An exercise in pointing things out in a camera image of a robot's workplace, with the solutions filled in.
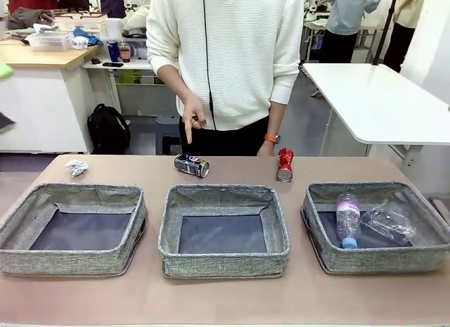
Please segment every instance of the watch strap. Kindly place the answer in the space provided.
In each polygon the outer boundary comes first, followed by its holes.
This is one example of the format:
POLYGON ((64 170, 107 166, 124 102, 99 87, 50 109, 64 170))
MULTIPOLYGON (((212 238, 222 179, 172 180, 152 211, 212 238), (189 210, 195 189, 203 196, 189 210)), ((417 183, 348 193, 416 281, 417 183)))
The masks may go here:
POLYGON ((264 136, 264 139, 265 139, 266 141, 269 141, 269 142, 272 142, 272 143, 275 143, 275 144, 276 144, 276 136, 274 136, 274 135, 268 135, 268 134, 266 134, 266 135, 264 136))

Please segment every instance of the red can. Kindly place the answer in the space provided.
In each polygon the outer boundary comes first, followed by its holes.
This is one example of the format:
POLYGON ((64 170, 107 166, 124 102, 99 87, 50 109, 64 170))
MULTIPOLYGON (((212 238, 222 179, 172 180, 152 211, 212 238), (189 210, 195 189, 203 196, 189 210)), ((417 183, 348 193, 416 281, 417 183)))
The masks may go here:
POLYGON ((278 153, 280 162, 278 164, 278 171, 276 178, 279 181, 292 181, 293 169, 291 167, 294 160, 294 152, 289 148, 281 149, 278 153))

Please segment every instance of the blue bottle cap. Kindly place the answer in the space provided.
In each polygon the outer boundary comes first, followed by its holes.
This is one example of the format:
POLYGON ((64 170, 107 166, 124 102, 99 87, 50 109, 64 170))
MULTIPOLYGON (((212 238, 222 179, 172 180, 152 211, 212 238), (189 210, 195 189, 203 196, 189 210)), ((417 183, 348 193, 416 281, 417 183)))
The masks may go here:
POLYGON ((356 240, 353 238, 344 238, 342 240, 342 247, 343 248, 357 248, 358 244, 356 243, 356 240))

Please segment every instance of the hand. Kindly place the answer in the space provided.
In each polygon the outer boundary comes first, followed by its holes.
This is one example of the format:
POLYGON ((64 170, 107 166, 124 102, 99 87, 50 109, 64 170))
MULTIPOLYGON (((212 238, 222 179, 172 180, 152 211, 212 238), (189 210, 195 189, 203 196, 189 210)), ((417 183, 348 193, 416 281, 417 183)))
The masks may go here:
POLYGON ((275 143, 264 141, 262 147, 258 151, 258 157, 273 157, 275 156, 275 143))
POLYGON ((197 96, 191 94, 184 102, 183 122, 188 144, 192 143, 192 127, 201 129, 206 125, 203 105, 197 96))

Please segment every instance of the table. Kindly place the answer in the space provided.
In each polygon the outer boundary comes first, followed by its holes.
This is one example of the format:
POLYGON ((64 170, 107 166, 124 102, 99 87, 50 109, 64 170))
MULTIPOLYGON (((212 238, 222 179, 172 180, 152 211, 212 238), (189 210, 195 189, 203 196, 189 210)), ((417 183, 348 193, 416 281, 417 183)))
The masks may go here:
POLYGON ((403 181, 387 160, 295 158, 292 183, 275 181, 275 158, 206 158, 205 179, 182 174, 169 156, 62 155, 33 185, 110 183, 144 189, 148 228, 128 272, 118 278, 0 276, 0 321, 41 325, 111 324, 431 324, 450 322, 450 265, 431 274, 329 276, 300 219, 305 188, 319 181, 403 181), (72 178, 64 164, 89 170, 72 178), (274 187, 288 226, 285 275, 259 280, 173 280, 161 272, 158 230, 174 184, 246 183, 274 187))
POLYGON ((366 145, 391 146, 406 173, 423 146, 450 145, 449 106, 385 65, 307 63, 304 69, 332 108, 321 155, 339 142, 333 128, 340 120, 364 144, 365 155, 371 151, 366 145))
POLYGON ((87 117, 96 104, 81 64, 98 50, 36 51, 19 41, 0 42, 0 60, 13 68, 0 82, 0 110, 16 122, 0 136, 0 151, 91 151, 87 117))
POLYGON ((156 84, 156 74, 148 60, 132 58, 120 68, 104 67, 111 62, 105 52, 96 56, 101 63, 93 65, 90 61, 83 64, 89 71, 94 91, 107 96, 111 105, 123 115, 157 116, 164 113, 177 114, 174 92, 165 84, 156 84), (129 73, 141 78, 142 83, 121 83, 120 75, 129 73))

